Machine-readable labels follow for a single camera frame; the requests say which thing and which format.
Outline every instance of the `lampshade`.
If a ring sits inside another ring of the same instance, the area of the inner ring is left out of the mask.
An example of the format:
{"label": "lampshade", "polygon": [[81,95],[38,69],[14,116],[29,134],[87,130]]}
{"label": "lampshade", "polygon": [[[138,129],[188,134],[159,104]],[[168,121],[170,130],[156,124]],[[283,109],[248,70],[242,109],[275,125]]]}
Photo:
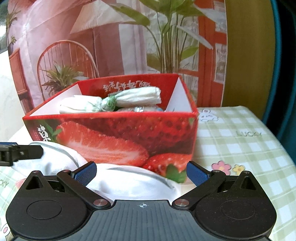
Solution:
{"label": "lampshade", "polygon": [[134,22],[134,20],[126,15],[121,15],[103,1],[96,0],[82,7],[70,33],[77,33],[109,23],[126,22]]}

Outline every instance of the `painted poster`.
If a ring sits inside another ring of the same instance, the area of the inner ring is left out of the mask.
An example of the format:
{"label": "painted poster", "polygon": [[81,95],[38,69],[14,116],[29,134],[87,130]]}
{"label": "painted poster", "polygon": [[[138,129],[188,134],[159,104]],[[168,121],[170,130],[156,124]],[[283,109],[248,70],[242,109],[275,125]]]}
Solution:
{"label": "painted poster", "polygon": [[220,106],[224,0],[9,0],[6,42],[25,113],[75,81],[179,73],[199,106]]}

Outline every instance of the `blue gripper pad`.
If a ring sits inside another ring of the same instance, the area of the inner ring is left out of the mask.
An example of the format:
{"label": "blue gripper pad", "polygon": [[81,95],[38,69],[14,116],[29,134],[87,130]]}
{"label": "blue gripper pad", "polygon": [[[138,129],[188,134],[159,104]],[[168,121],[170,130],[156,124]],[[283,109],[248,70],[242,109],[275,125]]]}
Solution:
{"label": "blue gripper pad", "polygon": [[82,170],[74,174],[74,179],[80,182],[82,185],[87,186],[91,180],[93,180],[96,176],[96,164],[88,163],[87,166],[84,167]]}
{"label": "blue gripper pad", "polygon": [[16,142],[0,142],[0,145],[17,145]]}
{"label": "blue gripper pad", "polygon": [[196,185],[199,186],[209,179],[209,175],[204,173],[201,169],[196,167],[191,162],[187,163],[186,173],[188,178]]}

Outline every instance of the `white cloth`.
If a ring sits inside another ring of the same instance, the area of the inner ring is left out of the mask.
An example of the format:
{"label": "white cloth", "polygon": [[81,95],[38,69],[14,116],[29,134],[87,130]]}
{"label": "white cloth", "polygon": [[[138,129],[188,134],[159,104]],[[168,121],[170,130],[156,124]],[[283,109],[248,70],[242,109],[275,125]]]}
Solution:
{"label": "white cloth", "polygon": [[[44,154],[41,159],[20,160],[14,163],[14,170],[24,177],[39,170],[43,175],[56,175],[59,171],[74,171],[87,161],[76,151],[53,142],[32,142],[41,145]],[[87,188],[111,203],[116,200],[169,200],[172,203],[181,193],[181,185],[149,170],[113,164],[97,164],[97,175]]]}

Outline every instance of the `white candy wrapper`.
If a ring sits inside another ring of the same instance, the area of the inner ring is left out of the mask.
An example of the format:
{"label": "white candy wrapper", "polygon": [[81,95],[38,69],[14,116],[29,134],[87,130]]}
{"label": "white candy wrapper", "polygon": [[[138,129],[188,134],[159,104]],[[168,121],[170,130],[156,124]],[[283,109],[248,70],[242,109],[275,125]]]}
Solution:
{"label": "white candy wrapper", "polygon": [[116,98],[117,107],[131,107],[155,105],[161,103],[160,89],[158,87],[147,86],[135,89],[124,90],[117,95],[107,97],[103,100],[102,107],[106,108],[110,98]]}
{"label": "white candy wrapper", "polygon": [[102,98],[95,96],[74,95],[61,101],[60,114],[94,113],[102,111]]}
{"label": "white candy wrapper", "polygon": [[116,96],[110,96],[102,101],[102,111],[114,111],[116,106]]}

